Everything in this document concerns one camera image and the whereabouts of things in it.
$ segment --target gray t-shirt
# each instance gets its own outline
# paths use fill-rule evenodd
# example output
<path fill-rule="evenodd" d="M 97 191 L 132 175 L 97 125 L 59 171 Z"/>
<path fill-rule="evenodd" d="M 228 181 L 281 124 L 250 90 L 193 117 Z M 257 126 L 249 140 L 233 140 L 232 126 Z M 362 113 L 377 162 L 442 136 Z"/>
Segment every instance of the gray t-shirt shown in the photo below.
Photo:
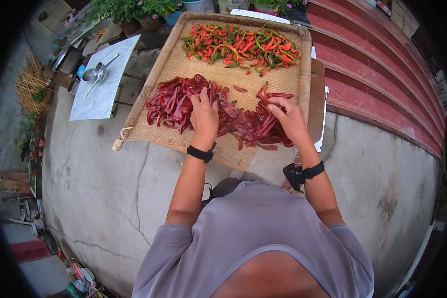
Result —
<path fill-rule="evenodd" d="M 212 200 L 190 229 L 165 224 L 138 271 L 133 298 L 209 298 L 241 265 L 267 251 L 292 255 L 331 298 L 371 297 L 374 271 L 344 224 L 327 228 L 309 202 L 241 182 Z"/>

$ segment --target white marble slab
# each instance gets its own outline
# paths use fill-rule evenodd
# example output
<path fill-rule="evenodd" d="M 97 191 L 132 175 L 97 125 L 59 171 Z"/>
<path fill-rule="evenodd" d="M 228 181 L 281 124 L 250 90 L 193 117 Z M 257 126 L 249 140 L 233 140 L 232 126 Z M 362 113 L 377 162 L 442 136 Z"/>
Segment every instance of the white marble slab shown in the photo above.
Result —
<path fill-rule="evenodd" d="M 106 67 L 105 78 L 93 87 L 86 98 L 84 95 L 92 84 L 84 81 L 79 82 L 70 121 L 106 119 L 111 116 L 112 105 L 124 68 L 140 37 L 140 35 L 133 36 L 91 56 L 86 70 L 95 68 L 99 62 L 107 63 L 114 55 L 119 53 L 119 56 Z"/>

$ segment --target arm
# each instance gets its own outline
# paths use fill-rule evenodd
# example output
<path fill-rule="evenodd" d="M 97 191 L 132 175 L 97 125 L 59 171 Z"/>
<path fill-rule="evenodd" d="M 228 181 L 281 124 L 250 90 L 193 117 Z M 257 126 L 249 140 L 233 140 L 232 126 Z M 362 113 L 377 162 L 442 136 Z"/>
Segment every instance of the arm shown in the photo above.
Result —
<path fill-rule="evenodd" d="M 217 102 L 210 105 L 207 88 L 203 88 L 200 95 L 193 95 L 191 101 L 191 123 L 195 130 L 191 145 L 201 151 L 209 151 L 217 137 L 219 126 Z M 165 224 L 184 224 L 192 227 L 197 221 L 202 205 L 206 168 L 203 160 L 187 155 Z"/>
<path fill-rule="evenodd" d="M 288 99 L 282 97 L 272 97 L 269 101 L 274 104 L 279 104 L 286 110 L 285 114 L 275 105 L 268 105 L 268 109 L 280 121 L 288 138 L 297 146 L 300 152 L 302 169 L 318 165 L 321 159 L 306 129 L 301 109 L 292 104 Z M 326 226 L 345 224 L 338 209 L 335 192 L 333 191 L 326 171 L 323 171 L 312 179 L 307 179 L 304 182 L 304 190 L 306 191 L 306 199 L 314 208 L 322 223 Z"/>

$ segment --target black wrist strap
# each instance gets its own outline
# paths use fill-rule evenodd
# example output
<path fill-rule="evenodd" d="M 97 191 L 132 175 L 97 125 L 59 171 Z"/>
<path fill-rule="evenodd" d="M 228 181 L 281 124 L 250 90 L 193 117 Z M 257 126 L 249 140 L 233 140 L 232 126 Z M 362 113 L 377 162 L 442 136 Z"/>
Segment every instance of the black wrist strap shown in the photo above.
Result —
<path fill-rule="evenodd" d="M 304 169 L 301 172 L 302 178 L 311 179 L 314 176 L 321 174 L 324 170 L 325 170 L 325 164 L 323 164 L 323 161 L 321 161 L 318 165 L 315 165 L 312 168 Z"/>
<path fill-rule="evenodd" d="M 202 159 L 204 163 L 208 164 L 209 161 L 212 159 L 212 157 L 214 157 L 214 152 L 212 152 L 212 150 L 214 149 L 216 144 L 217 143 L 214 142 L 212 149 L 207 152 L 196 149 L 192 146 L 189 146 L 189 147 L 187 147 L 187 154 L 189 154 L 195 158 Z"/>

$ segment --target concrete ground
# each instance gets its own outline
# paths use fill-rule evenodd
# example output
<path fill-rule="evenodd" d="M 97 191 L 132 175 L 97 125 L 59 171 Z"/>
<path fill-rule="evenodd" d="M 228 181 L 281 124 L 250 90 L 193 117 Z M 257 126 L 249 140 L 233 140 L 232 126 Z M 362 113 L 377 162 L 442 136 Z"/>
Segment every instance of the concrete ground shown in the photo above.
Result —
<path fill-rule="evenodd" d="M 141 53 L 128 72 L 149 72 L 155 56 Z M 134 89 L 123 88 L 119 100 L 133 102 Z M 125 143 L 115 153 L 112 144 L 131 108 L 120 106 L 112 119 L 70 122 L 72 101 L 61 88 L 48 116 L 42 181 L 47 225 L 68 256 L 129 297 L 164 223 L 185 155 L 147 142 Z M 392 134 L 332 113 L 321 155 L 343 218 L 373 262 L 375 296 L 385 297 L 411 266 L 429 225 L 437 161 Z M 231 170 L 210 163 L 206 182 L 214 186 Z"/>

